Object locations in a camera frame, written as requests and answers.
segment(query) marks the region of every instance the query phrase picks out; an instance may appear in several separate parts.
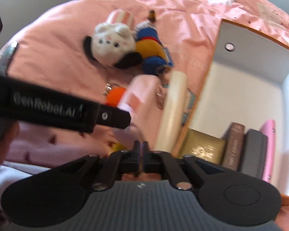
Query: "cat plush toy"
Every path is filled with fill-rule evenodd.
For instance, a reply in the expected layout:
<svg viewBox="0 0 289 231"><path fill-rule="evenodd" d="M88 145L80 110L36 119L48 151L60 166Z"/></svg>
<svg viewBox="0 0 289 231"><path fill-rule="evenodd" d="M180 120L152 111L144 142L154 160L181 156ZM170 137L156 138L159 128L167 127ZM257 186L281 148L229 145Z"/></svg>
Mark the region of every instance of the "cat plush toy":
<svg viewBox="0 0 289 231"><path fill-rule="evenodd" d="M142 56L136 52L133 33L135 19L127 10L117 9L106 22L95 27L92 36L84 40L84 50L89 59L97 60L103 66L126 69L139 65Z"/></svg>

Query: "pink bedding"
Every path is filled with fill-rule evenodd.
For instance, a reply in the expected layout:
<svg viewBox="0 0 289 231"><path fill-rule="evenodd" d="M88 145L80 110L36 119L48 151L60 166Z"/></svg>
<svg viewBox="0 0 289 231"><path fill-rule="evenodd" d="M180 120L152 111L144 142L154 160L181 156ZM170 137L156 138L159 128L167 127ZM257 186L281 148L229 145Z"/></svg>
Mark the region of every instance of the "pink bedding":
<svg viewBox="0 0 289 231"><path fill-rule="evenodd" d="M289 46L289 15L266 0L76 0L47 11L11 39L19 42L19 49L8 75L103 103L106 73L86 58L82 43L118 8L130 11L136 24L146 19L150 9L156 11L160 40L170 50L174 69L189 76L195 94L210 64L222 18ZM113 68L108 75L112 82L127 86L140 73L138 67ZM108 144L115 141L112 130L102 126L91 135L80 135L20 123L6 159L54 167L89 153L107 155Z"/></svg>

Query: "rolled paper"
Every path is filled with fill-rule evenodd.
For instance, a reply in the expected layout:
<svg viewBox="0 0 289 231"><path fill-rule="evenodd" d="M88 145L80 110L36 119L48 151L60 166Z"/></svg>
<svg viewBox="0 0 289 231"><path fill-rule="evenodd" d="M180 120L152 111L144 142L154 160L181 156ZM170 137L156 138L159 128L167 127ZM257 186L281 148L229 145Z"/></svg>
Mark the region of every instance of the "rolled paper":
<svg viewBox="0 0 289 231"><path fill-rule="evenodd" d="M187 75L172 71L153 150L171 152L179 136L187 92Z"/></svg>

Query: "book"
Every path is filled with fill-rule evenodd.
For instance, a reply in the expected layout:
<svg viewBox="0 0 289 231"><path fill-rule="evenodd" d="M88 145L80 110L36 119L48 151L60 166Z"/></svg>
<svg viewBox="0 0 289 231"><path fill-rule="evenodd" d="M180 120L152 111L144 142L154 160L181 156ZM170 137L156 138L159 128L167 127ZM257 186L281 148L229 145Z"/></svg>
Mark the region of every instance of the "book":
<svg viewBox="0 0 289 231"><path fill-rule="evenodd" d="M225 147L225 140L189 129L180 149L179 158L193 155L215 164L221 164Z"/></svg>
<svg viewBox="0 0 289 231"><path fill-rule="evenodd" d="M228 127L222 137L227 142L222 166L235 171L238 170L243 150L244 130L245 126L236 122L232 122Z"/></svg>
<svg viewBox="0 0 289 231"><path fill-rule="evenodd" d="M243 152L238 171L262 179L267 153L267 136L250 129L244 137Z"/></svg>
<svg viewBox="0 0 289 231"><path fill-rule="evenodd" d="M275 145L276 145L276 123L274 120L267 120L260 131L267 136L267 154L265 158L264 172L262 180L270 183L274 166Z"/></svg>

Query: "pink blanket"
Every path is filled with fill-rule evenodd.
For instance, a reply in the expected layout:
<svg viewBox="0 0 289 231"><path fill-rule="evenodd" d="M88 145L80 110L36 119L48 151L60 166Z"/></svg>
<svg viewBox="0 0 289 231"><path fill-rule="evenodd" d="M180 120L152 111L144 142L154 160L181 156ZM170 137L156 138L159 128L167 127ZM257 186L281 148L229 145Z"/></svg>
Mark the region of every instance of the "pink blanket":
<svg viewBox="0 0 289 231"><path fill-rule="evenodd" d="M57 6L11 41L19 49L8 75L68 94L104 102L106 74L90 62L82 42L114 9L126 9L144 21L157 14L157 30L175 63L189 76L198 95L210 64L222 18L259 30L289 46L289 15L266 0L76 0ZM140 68L109 71L113 82L127 86ZM111 129L97 126L91 135L20 123L8 161L54 167L89 153L106 155L115 142Z"/></svg>

